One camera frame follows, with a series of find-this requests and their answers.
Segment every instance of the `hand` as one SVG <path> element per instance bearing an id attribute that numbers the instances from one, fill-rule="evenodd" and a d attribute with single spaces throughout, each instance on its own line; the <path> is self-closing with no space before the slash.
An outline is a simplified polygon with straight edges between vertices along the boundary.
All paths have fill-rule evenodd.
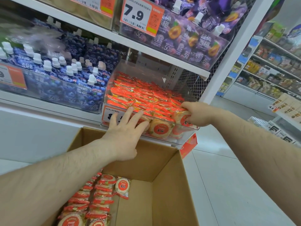
<path id="1" fill-rule="evenodd" d="M 191 112 L 191 117 L 188 117 L 186 120 L 199 127 L 213 124 L 215 118 L 221 112 L 221 109 L 203 102 L 183 102 L 181 106 Z"/>
<path id="2" fill-rule="evenodd" d="M 148 121 L 144 121 L 136 127 L 143 115 L 143 111 L 139 111 L 130 119 L 133 110 L 134 108 L 130 107 L 118 125 L 116 121 L 117 113 L 113 114 L 109 129 L 101 138 L 108 144 L 110 150 L 114 152 L 114 158 L 118 161 L 130 160 L 136 157 L 137 150 L 135 148 L 138 140 L 149 125 Z"/>

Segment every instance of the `orange price tag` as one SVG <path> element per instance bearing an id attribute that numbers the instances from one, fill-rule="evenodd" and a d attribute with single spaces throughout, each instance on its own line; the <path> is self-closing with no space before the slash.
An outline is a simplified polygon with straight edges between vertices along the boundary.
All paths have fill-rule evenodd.
<path id="1" fill-rule="evenodd" d="M 27 89 L 22 70 L 5 64 L 0 64 L 0 82 Z"/>
<path id="2" fill-rule="evenodd" d="M 120 21 L 155 37 L 163 14 L 164 8 L 148 0 L 124 0 Z"/>
<path id="3" fill-rule="evenodd" d="M 71 0 L 81 5 L 87 6 L 103 15 L 113 17 L 116 0 Z"/>

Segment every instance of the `tile grout line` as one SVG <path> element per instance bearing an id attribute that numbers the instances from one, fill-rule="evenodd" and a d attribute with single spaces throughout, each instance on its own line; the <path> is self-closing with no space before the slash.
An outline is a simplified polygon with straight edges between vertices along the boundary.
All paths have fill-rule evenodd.
<path id="1" fill-rule="evenodd" d="M 219 155 L 219 154 L 212 153 L 212 152 L 206 152 L 206 153 L 214 154 L 214 155 L 217 155 L 217 156 L 223 156 L 223 155 Z M 228 158 L 231 158 L 231 159 L 237 159 L 238 160 L 238 158 L 233 158 L 233 157 L 230 157 L 230 156 L 224 156 L 224 157 L 228 157 Z"/>
<path id="2" fill-rule="evenodd" d="M 201 175 L 200 169 L 199 169 L 199 167 L 198 167 L 197 161 L 195 160 L 195 157 L 194 157 L 194 154 L 193 154 L 193 152 L 192 152 L 192 155 L 193 155 L 193 158 L 194 158 L 195 164 L 197 165 L 197 168 L 198 168 L 199 174 L 200 174 L 200 176 L 201 176 L 201 180 L 202 180 L 202 182 L 203 182 L 204 188 L 205 188 L 205 190 L 206 190 L 206 194 L 207 194 L 207 196 L 208 196 L 208 199 L 209 199 L 209 202 L 210 202 L 210 205 L 211 205 L 211 208 L 212 208 L 213 214 L 214 214 L 214 216 L 215 216 L 214 209 L 213 209 L 213 207 L 212 207 L 212 204 L 211 204 L 211 201 L 210 201 L 210 198 L 209 198 L 209 195 L 208 195 L 208 192 L 207 192 L 207 189 L 206 189 L 205 183 L 204 183 L 204 181 L 203 181 L 203 178 L 202 178 L 202 175 Z"/>

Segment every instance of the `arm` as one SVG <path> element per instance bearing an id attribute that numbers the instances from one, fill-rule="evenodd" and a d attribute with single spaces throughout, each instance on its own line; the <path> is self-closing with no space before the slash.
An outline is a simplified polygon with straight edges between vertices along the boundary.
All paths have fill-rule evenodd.
<path id="1" fill-rule="evenodd" d="M 255 182 L 301 225 L 301 149 L 229 111 L 200 102 L 184 102 L 182 106 L 192 113 L 191 123 L 212 124 Z"/>
<path id="2" fill-rule="evenodd" d="M 99 140 L 63 155 L 0 176 L 2 225 L 40 226 L 107 164 L 133 159 L 137 142 L 148 122 L 136 124 L 143 112 L 129 121 L 133 108 L 119 125 L 111 117 Z"/>

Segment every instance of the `person's left hand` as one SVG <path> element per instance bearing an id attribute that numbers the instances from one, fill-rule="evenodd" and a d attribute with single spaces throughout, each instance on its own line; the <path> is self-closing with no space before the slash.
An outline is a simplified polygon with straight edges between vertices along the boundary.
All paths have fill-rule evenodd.
<path id="1" fill-rule="evenodd" d="M 131 119 L 131 114 L 134 108 L 130 107 L 119 124 L 117 124 L 117 113 L 111 116 L 110 126 L 107 133 L 101 138 L 109 146 L 111 151 L 114 151 L 115 160 L 125 161 L 136 157 L 136 145 L 138 140 L 146 127 L 149 125 L 148 121 L 137 123 L 143 115 L 143 111 L 139 111 Z"/>

